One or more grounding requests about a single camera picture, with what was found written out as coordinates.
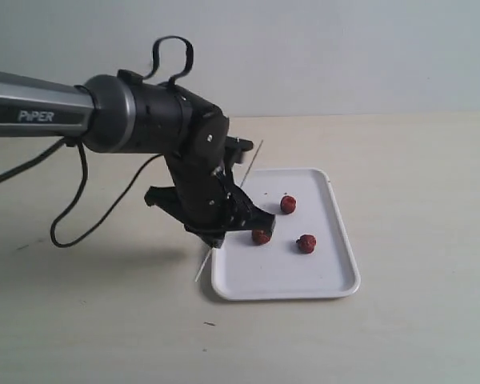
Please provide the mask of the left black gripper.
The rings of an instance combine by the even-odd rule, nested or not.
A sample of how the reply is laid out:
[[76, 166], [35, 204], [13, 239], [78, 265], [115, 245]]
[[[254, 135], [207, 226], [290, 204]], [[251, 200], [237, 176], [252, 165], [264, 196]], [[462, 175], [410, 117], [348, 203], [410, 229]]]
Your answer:
[[156, 206], [198, 233], [211, 249], [220, 249], [224, 231], [261, 230], [272, 233], [275, 215], [258, 208], [234, 184], [225, 162], [229, 119], [205, 114], [192, 122], [181, 145], [164, 156], [174, 185], [152, 186], [145, 194]]

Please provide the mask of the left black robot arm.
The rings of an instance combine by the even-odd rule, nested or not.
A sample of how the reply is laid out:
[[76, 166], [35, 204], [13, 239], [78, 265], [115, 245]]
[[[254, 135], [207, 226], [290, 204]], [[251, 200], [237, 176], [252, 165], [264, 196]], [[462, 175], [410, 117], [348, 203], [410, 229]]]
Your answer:
[[228, 134], [222, 110], [175, 84], [145, 83], [120, 70], [81, 86], [0, 72], [0, 137], [63, 137], [96, 153], [156, 154], [172, 185], [145, 201], [219, 248], [227, 233], [274, 229], [275, 217], [234, 182], [233, 166], [253, 143]]

